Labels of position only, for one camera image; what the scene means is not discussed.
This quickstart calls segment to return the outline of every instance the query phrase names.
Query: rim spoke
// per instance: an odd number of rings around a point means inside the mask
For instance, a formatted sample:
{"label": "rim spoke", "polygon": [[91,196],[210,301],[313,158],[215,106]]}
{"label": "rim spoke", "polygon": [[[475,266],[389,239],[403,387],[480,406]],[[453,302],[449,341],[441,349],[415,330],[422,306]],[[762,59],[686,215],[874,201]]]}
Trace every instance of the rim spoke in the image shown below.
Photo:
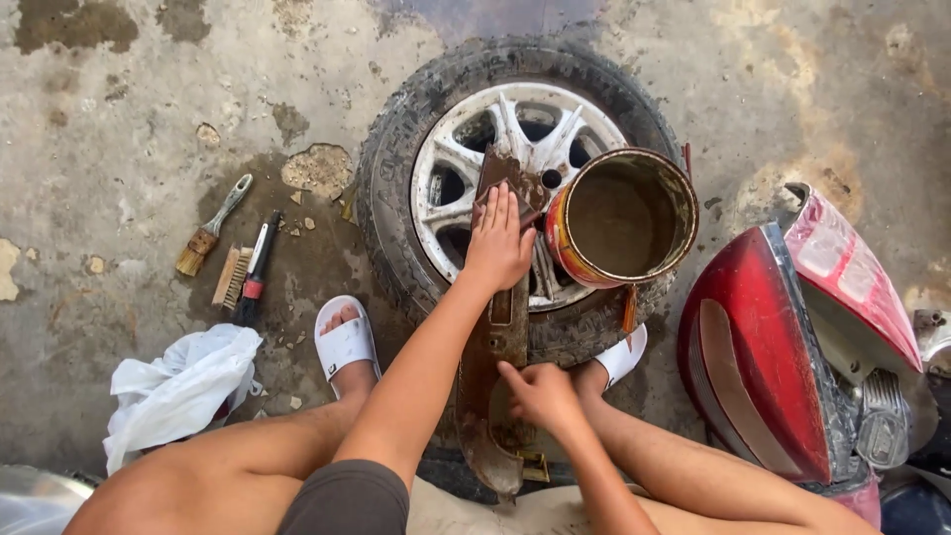
{"label": "rim spoke", "polygon": [[472,149],[466,149],[451,137],[439,137],[436,143],[437,161],[449,164],[459,174],[459,178],[470,188],[478,184],[478,175],[482,170],[482,160],[485,154]]}
{"label": "rim spoke", "polygon": [[476,191],[467,189],[457,201],[453,201],[442,207],[429,207],[426,215],[422,217],[422,222],[429,227],[433,233],[442,228],[458,227],[468,225],[472,221],[473,201],[476,199]]}
{"label": "rim spoke", "polygon": [[533,163],[537,162],[537,165],[536,168],[531,169],[532,172],[558,169],[563,175],[567,174],[566,169],[571,168],[571,164],[568,162],[568,154],[572,148],[572,142],[577,137],[578,131],[587,126],[584,119],[581,118],[582,109],[581,106],[578,106],[572,112],[568,112],[566,109],[561,110],[561,117],[552,133],[538,142],[533,161]]}
{"label": "rim spoke", "polygon": [[545,237],[541,233],[535,236],[533,253],[532,272],[538,283],[535,285],[534,295],[551,301],[554,299],[554,293],[561,289],[561,286],[555,278],[553,260],[548,252],[548,246],[545,245]]}
{"label": "rim spoke", "polygon": [[511,154],[519,162],[526,162],[530,156],[529,147],[532,142],[525,137],[525,132],[518,124],[515,114],[515,101],[505,98],[505,93],[498,94],[498,102],[489,106],[492,122],[495,126],[495,146],[502,154]]}

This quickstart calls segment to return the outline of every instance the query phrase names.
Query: leg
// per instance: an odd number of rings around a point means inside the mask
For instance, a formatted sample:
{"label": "leg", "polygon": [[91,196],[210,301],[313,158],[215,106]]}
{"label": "leg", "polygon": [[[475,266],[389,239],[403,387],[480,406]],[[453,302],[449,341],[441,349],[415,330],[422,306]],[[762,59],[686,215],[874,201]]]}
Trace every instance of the leg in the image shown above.
{"label": "leg", "polygon": [[[345,306],[328,328],[355,319]],[[334,375],[340,400],[164,446],[119,470],[76,513],[67,535],[272,535],[302,481],[330,463],[377,381],[370,361]]]}
{"label": "leg", "polygon": [[856,521],[868,526],[841,505],[758,466],[608,405],[601,398],[607,382],[607,370],[595,360],[573,370],[588,421],[613,462],[660,502],[643,501],[665,534],[746,532],[744,528],[751,533],[855,533]]}

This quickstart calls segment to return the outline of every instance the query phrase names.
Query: chipped floor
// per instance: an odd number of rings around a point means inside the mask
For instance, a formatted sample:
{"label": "chipped floor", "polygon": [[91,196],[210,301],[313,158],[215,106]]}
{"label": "chipped floor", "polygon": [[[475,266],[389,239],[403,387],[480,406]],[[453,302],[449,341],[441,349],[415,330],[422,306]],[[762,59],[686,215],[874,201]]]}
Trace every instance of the chipped floor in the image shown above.
{"label": "chipped floor", "polygon": [[[284,210],[257,378],[237,418],[327,403],[312,335],[340,293],[384,366],[411,332],[341,218],[360,143],[413,71],[471,37],[557,34],[637,76],[693,146],[695,251],[650,350],[611,389],[694,439],[674,361],[698,269],[806,181],[856,226],[905,304],[951,307],[951,5],[844,0],[0,0],[0,462],[103,474],[112,370],[223,316],[227,245]],[[207,267],[173,268],[246,172]]]}

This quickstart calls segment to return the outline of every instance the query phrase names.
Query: paint can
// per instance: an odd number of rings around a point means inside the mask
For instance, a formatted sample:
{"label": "paint can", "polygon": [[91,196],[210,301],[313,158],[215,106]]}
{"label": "paint can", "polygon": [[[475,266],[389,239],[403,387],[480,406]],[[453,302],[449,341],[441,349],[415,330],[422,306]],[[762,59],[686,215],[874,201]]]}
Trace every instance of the paint can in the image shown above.
{"label": "paint can", "polygon": [[552,199],[545,242],[586,287],[643,283],[687,256],[698,212],[688,176],[670,159],[648,149],[610,150]]}

